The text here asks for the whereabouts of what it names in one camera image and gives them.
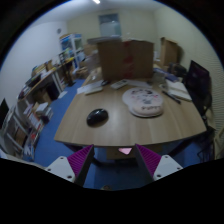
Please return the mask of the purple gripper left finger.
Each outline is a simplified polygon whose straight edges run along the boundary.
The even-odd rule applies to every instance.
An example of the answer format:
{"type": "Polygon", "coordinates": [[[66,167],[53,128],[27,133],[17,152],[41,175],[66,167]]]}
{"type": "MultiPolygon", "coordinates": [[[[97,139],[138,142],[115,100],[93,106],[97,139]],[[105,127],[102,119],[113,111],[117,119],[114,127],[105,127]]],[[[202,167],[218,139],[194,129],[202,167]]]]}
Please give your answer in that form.
{"type": "Polygon", "coordinates": [[[46,171],[83,186],[94,154],[94,146],[89,145],[68,157],[58,157],[46,171]]]}

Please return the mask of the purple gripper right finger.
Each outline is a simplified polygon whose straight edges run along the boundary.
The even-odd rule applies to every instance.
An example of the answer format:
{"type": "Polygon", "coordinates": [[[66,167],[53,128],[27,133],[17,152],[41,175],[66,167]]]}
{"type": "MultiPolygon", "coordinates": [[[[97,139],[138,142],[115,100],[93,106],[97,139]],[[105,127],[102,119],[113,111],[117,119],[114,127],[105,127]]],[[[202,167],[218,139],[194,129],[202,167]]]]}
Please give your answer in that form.
{"type": "Polygon", "coordinates": [[[182,169],[182,166],[169,155],[161,156],[139,144],[134,146],[134,152],[146,180],[157,181],[182,169]]]}

